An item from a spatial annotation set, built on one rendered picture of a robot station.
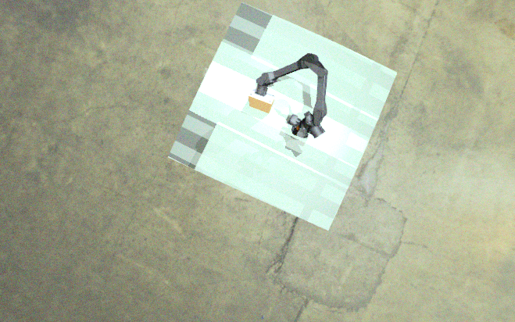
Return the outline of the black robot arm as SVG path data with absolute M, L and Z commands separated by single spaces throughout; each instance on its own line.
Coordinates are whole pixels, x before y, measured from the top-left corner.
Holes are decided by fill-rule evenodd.
M 325 97 L 328 76 L 328 70 L 319 61 L 318 55 L 307 53 L 295 63 L 292 63 L 288 66 L 283 66 L 275 71 L 262 73 L 261 77 L 256 78 L 257 87 L 255 94 L 265 97 L 268 90 L 268 85 L 277 82 L 277 79 L 283 77 L 284 75 L 295 72 L 296 70 L 305 69 L 310 69 L 317 75 L 317 101 L 313 108 L 313 115 L 310 113 L 310 111 L 307 111 L 303 114 L 304 125 L 307 127 L 311 125 L 311 127 L 308 129 L 304 128 L 303 125 L 299 125 L 299 129 L 296 134 L 300 138 L 308 138 L 308 133 L 310 132 L 314 138 L 317 138 L 325 132 L 320 124 L 322 123 L 323 118 L 327 115 L 327 103 L 325 102 Z

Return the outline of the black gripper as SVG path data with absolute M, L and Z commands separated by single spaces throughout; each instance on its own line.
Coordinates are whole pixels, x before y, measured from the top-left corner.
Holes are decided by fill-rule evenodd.
M 298 116 L 298 115 L 296 115 L 296 114 L 294 114 L 294 113 L 293 113 L 293 114 L 291 115 L 291 118 L 290 118 L 290 120 L 288 121 L 288 123 L 289 123 L 289 124 L 291 124 L 291 125 L 294 125 L 295 127 L 298 127 L 298 125 L 303 125 L 303 126 L 304 126 L 304 128 L 308 128 L 308 129 L 309 129 L 309 128 L 311 127 L 311 125 L 310 125 L 310 126 L 308 126 L 308 127 L 307 127 L 307 126 L 305 126 L 305 125 L 304 125 L 304 123 L 303 123 L 303 120 L 304 120 L 304 118 L 303 118 L 303 119 L 301 119 L 301 118 L 299 118 L 299 116 Z

